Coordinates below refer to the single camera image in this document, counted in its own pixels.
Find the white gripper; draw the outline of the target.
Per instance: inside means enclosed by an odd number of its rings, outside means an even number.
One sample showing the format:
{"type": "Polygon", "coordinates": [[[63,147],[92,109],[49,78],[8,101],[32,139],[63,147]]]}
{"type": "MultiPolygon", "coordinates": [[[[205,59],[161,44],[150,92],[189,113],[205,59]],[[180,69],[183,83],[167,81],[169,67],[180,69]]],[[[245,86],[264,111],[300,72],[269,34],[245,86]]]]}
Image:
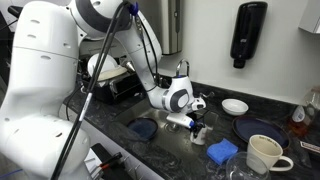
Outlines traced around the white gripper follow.
{"type": "Polygon", "coordinates": [[[183,126],[185,128],[191,128],[194,126],[193,128],[195,129],[195,131],[198,131],[198,130],[201,130],[202,128],[204,128],[203,123],[196,123],[194,125],[194,121],[190,117],[188,117],[187,115],[182,114],[182,113],[170,113],[167,116],[167,120],[172,123],[183,126]]]}

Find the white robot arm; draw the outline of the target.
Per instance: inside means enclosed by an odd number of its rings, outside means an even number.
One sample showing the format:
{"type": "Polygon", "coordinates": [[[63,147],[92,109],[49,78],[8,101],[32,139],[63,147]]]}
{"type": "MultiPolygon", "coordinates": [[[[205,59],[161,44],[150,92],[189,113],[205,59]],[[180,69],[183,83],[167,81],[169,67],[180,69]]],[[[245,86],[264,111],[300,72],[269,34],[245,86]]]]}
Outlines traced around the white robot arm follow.
{"type": "Polygon", "coordinates": [[[15,30],[9,83],[0,109],[0,151],[29,180],[90,180],[84,160],[89,137],[81,122],[59,118],[64,99],[75,87],[79,47],[100,40],[91,81],[101,81],[110,45],[118,40],[133,61],[152,107],[171,122],[194,127],[189,113],[205,102],[193,95],[186,76],[159,87],[153,69],[161,47],[138,6],[125,0],[71,0],[66,6],[31,1],[15,30]]]}

